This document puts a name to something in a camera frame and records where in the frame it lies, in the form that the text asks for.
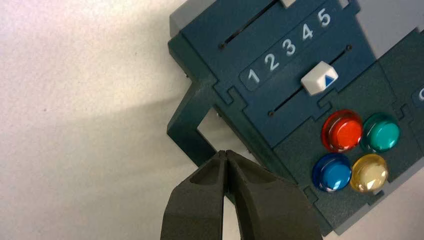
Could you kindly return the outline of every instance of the gray plastic part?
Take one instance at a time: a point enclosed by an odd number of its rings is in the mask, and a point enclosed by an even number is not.
[[[175,37],[181,29],[212,5],[216,0],[187,0],[169,16],[169,35]]]
[[[296,0],[280,0],[285,8],[289,8],[292,4],[296,2]]]
[[[193,21],[216,0],[188,0],[169,18],[170,36]],[[339,0],[342,7],[348,0]],[[377,58],[391,49],[413,29],[424,29],[423,0],[358,0],[356,16]]]

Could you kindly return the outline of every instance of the toy control panel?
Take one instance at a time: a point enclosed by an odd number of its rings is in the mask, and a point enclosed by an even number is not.
[[[424,166],[424,32],[376,60],[359,11],[355,0],[209,1],[168,44],[192,80],[169,136],[202,165],[216,150],[197,127],[215,108],[304,192],[324,236]]]

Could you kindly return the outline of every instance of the round button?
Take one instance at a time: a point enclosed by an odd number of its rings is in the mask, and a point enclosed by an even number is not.
[[[359,158],[352,167],[350,185],[361,193],[380,189],[389,176],[386,161],[377,154]]]
[[[322,144],[330,152],[344,152],[357,146],[363,132],[361,118],[351,110],[331,114],[321,131]]]
[[[376,113],[364,123],[361,146],[365,150],[383,153],[399,141],[401,129],[395,119],[385,113]]]
[[[322,191],[335,192],[346,187],[351,175],[348,158],[341,153],[329,153],[313,167],[312,181]]]

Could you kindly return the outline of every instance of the rectangular opening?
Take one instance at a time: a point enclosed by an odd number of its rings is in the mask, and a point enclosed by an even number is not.
[[[258,163],[248,148],[237,137],[234,131],[220,117],[215,109],[210,109],[203,118],[197,130],[217,151],[233,150],[243,157]]]
[[[349,0],[338,0],[342,8],[346,8],[349,5]]]

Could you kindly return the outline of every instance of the yellow button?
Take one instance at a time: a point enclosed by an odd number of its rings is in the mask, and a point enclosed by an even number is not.
[[[380,189],[388,176],[386,161],[377,154],[367,154],[353,165],[350,185],[361,193],[372,192]]]

